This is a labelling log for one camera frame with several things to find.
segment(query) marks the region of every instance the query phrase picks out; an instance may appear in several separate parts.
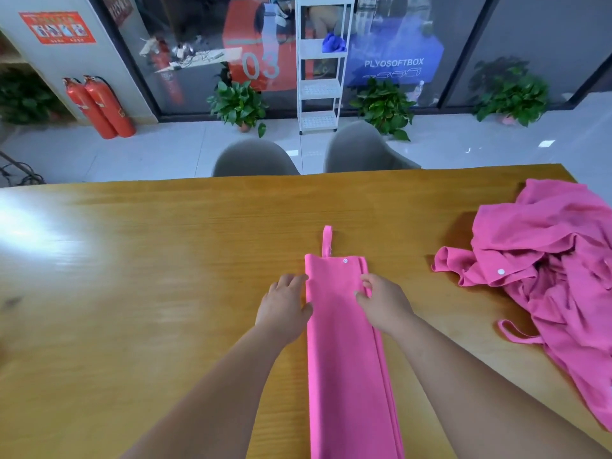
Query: pink towel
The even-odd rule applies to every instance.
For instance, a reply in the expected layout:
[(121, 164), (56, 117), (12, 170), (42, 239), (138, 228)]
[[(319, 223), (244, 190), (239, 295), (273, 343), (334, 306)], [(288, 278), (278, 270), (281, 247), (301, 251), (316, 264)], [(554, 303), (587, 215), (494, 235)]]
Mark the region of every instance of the pink towel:
[(326, 226), (323, 257), (305, 257), (311, 459), (403, 459), (383, 340), (354, 295), (365, 258), (332, 258), (331, 245)]
[(540, 335), (500, 330), (542, 344), (612, 431), (612, 210), (586, 185), (530, 179), (515, 203), (481, 206), (472, 230), (473, 252), (441, 248), (433, 270), (504, 287)]

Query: flower pot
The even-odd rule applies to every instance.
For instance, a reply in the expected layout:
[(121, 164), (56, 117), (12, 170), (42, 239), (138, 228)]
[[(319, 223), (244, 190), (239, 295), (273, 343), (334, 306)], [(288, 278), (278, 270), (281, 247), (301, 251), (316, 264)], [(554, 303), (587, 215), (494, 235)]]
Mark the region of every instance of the flower pot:
[(504, 124), (504, 125), (515, 125), (516, 124), (516, 119), (513, 118), (511, 115), (500, 115), (498, 117), (499, 121)]

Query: gray chair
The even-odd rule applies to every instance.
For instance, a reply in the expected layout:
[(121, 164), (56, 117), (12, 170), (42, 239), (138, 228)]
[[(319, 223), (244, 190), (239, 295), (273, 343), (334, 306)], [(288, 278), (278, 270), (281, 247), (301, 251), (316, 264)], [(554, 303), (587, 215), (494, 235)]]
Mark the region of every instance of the gray chair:
[(421, 166), (393, 151), (378, 130), (364, 120), (337, 131), (327, 148), (325, 172), (394, 169), (421, 169)]
[(285, 150), (260, 138), (248, 138), (228, 146), (212, 169), (213, 177), (298, 175)]

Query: red fire extinguisher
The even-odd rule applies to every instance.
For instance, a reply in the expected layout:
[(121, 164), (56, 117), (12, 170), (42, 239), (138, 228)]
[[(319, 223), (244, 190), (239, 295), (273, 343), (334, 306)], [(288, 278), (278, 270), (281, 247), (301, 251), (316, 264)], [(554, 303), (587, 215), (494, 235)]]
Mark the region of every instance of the red fire extinguisher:
[(117, 131), (111, 125), (102, 110), (96, 105), (85, 86), (71, 77), (64, 77), (66, 94), (72, 102), (79, 107), (83, 114), (94, 125), (102, 138), (111, 139), (117, 136)]
[(126, 116), (117, 97), (101, 77), (85, 76), (85, 89), (94, 99), (102, 114), (108, 119), (120, 137), (128, 138), (136, 133), (134, 124)]
[[(157, 70), (161, 70), (170, 66), (170, 59), (172, 56), (170, 55), (170, 49), (168, 48), (166, 41), (159, 37), (156, 37), (156, 40), (157, 45), (153, 45), (150, 50), (151, 59), (155, 63)], [(159, 74), (162, 76), (164, 86), (170, 94), (172, 101), (176, 105), (182, 105), (185, 102), (185, 98), (183, 98), (183, 93), (180, 91), (179, 82), (176, 79), (174, 72), (172, 72), (172, 69), (160, 72)]]

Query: white floor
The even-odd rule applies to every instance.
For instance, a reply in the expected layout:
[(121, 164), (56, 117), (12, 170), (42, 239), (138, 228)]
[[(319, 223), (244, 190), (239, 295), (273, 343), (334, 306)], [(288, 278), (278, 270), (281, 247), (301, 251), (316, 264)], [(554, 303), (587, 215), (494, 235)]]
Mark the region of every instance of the white floor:
[[(352, 120), (342, 118), (341, 127)], [(323, 171), (331, 132), (300, 136), (295, 120), (266, 123), (264, 138), (282, 146), (300, 173)], [(529, 128), (455, 114), (418, 115), (406, 130), (412, 142), (389, 144), (424, 169), (562, 163), (612, 204), (612, 92), (592, 93), (572, 111), (548, 112)], [(144, 126), (132, 138), (109, 141), (91, 127), (74, 126), (19, 131), (0, 147), (48, 183), (60, 184), (209, 177), (221, 151), (241, 138), (246, 136), (221, 122)], [(544, 141), (553, 142), (541, 147)], [(14, 182), (22, 177), (9, 171)]]

